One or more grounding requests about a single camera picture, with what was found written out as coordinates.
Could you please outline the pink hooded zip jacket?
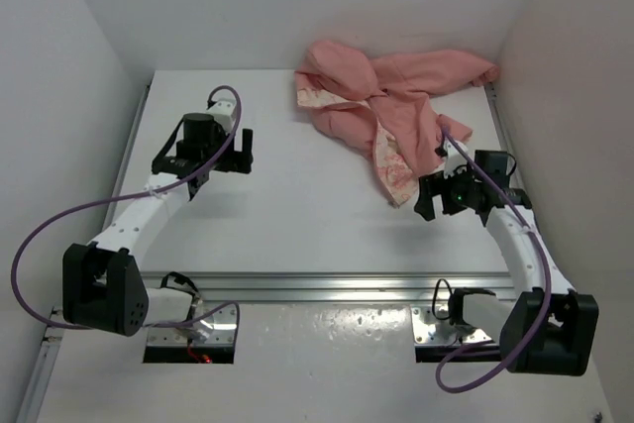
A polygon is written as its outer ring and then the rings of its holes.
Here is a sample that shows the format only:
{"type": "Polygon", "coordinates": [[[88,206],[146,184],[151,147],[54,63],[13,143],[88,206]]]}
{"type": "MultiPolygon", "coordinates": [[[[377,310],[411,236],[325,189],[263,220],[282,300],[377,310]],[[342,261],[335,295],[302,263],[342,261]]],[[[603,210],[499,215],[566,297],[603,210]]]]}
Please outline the pink hooded zip jacket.
{"type": "Polygon", "coordinates": [[[442,50],[376,58],[317,41],[294,72],[297,106],[320,133],[345,143],[371,164],[388,202],[399,207],[418,190],[418,179],[442,161],[444,130],[462,143],[473,130],[437,113],[431,100],[499,75],[498,66],[472,53],[442,50]]]}

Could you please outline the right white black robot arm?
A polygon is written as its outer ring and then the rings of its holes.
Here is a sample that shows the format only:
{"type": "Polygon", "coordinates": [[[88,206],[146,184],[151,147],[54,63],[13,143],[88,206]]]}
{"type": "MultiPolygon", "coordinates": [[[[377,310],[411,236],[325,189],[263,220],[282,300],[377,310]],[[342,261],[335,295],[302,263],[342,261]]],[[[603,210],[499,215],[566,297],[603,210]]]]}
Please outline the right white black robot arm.
{"type": "Polygon", "coordinates": [[[442,212],[472,210],[497,244],[516,293],[512,305],[482,287],[447,288],[446,310],[431,313],[461,334],[481,330],[497,348],[505,370],[514,373],[581,376],[585,373],[599,316],[597,301],[564,277],[539,232],[527,193],[510,178],[514,157],[504,151],[477,150],[444,140],[436,150],[442,170],[419,179],[414,210],[435,219],[435,197],[442,212]]]}

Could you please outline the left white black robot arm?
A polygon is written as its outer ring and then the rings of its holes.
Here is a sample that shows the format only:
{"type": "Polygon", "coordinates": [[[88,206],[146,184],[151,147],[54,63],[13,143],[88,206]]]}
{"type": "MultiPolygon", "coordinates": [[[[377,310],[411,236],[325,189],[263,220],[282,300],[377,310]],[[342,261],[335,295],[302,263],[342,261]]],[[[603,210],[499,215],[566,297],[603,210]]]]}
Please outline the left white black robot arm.
{"type": "Polygon", "coordinates": [[[253,136],[218,114],[188,113],[152,161],[140,197],[86,245],[62,258],[62,315],[66,322],[123,336],[162,324],[183,325],[193,292],[146,287],[141,267],[149,248],[175,213],[193,200],[213,170],[248,174],[253,136]]]}

